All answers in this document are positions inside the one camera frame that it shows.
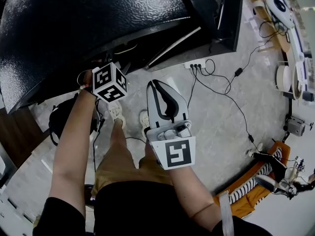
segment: concrete floor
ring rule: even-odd
[[[257,40],[255,20],[251,18],[250,12],[249,4],[244,0],[237,52],[212,56],[216,64],[215,74],[232,78],[239,67],[247,64],[252,50],[264,43],[265,40],[263,42]],[[274,89],[278,60],[282,60],[279,51],[255,52],[247,69],[233,81],[229,93],[229,96],[234,98],[244,112],[248,132],[254,137],[256,144],[260,142],[268,144],[271,138],[281,139],[284,135],[282,126],[288,111],[288,102],[279,91]],[[211,62],[207,63],[207,70],[209,72],[213,70]],[[227,82],[222,78],[202,77],[200,74],[198,77],[218,92],[223,92],[227,86]],[[175,85],[187,101],[193,83],[191,71],[184,69],[182,64],[152,73],[138,70],[129,74],[127,79],[130,82],[129,96],[121,101],[127,121],[124,132],[127,137],[136,138],[141,138],[138,115],[147,107],[146,86],[150,80],[158,79],[171,86]],[[62,95],[31,107],[32,113],[43,130],[48,127],[52,106],[58,105],[73,95],[74,93]],[[100,110],[104,113],[106,122],[96,142],[97,165],[108,150],[113,126],[105,103],[100,103]],[[197,141],[196,163],[193,169],[209,191],[214,191],[251,161],[245,155],[245,151],[253,146],[248,140],[244,118],[232,100],[209,91],[199,83],[196,83],[194,89],[189,107],[189,118],[193,124],[192,134],[196,136]],[[133,139],[128,139],[127,143],[137,165],[140,158],[144,156],[144,144]],[[4,195],[10,197],[31,219],[35,219],[41,213],[48,196],[55,149],[50,139],[46,139],[18,170],[4,191]],[[86,183],[94,183],[92,147]],[[93,231],[93,224],[93,211],[88,209],[88,232]]]

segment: power strip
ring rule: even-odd
[[[184,66],[186,69],[197,68],[197,67],[206,68],[206,60],[205,59],[195,59],[192,61],[185,62]]]

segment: zebra print cushion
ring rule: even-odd
[[[282,158],[282,150],[280,147],[277,148],[276,152],[273,154],[275,157],[277,157],[279,160]],[[254,189],[254,187],[257,185],[257,182],[255,181],[256,175],[269,175],[272,172],[272,167],[269,163],[264,164],[260,170],[252,176],[247,182],[245,182],[243,185],[241,185],[238,189],[235,189],[230,194],[230,204],[235,203],[238,201],[241,197],[245,196],[247,193],[249,193],[251,190]]]

